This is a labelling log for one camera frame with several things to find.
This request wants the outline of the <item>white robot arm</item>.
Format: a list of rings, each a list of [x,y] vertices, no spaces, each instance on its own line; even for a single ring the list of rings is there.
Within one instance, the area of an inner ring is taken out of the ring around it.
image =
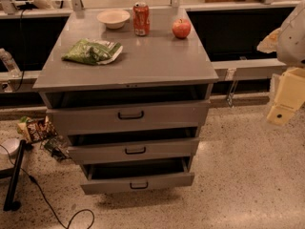
[[[288,69],[278,78],[267,121],[283,126],[305,102],[305,1],[300,1],[281,27],[267,35],[256,47],[260,52],[276,52]]]

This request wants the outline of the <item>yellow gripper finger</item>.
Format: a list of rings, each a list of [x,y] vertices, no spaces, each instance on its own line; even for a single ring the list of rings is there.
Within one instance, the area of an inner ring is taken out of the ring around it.
[[[277,42],[280,32],[281,32],[280,28],[273,30],[262,41],[259,42],[256,49],[259,52],[264,52],[264,53],[277,52]]]
[[[277,126],[283,126],[295,115],[294,111],[282,108],[280,106],[272,106],[267,114],[267,120]]]

